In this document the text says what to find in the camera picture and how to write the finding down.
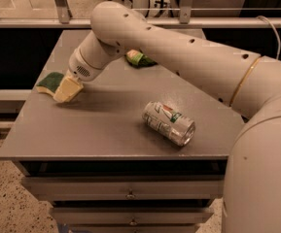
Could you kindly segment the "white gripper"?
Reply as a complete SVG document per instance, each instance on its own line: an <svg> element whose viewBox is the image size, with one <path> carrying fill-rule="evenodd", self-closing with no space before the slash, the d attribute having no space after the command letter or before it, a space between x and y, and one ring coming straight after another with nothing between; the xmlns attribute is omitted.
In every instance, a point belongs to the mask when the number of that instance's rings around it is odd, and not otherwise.
<svg viewBox="0 0 281 233"><path fill-rule="evenodd" d="M93 81L99 75L98 69L91 67L84 61L79 49L75 49L70 56L69 70L83 82ZM77 80L64 77L55 91L53 99L58 103L70 102L83 88L83 84Z"/></svg>

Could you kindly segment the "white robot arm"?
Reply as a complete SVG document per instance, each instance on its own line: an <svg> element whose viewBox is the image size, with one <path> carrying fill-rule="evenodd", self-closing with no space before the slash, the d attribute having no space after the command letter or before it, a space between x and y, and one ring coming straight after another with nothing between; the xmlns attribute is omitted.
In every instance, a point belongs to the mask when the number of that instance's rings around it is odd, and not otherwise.
<svg viewBox="0 0 281 233"><path fill-rule="evenodd" d="M223 233L281 233L281 61L151 25L116 2L91 13L54 94L72 100L128 50L140 50L181 81L247 118L229 153Z"/></svg>

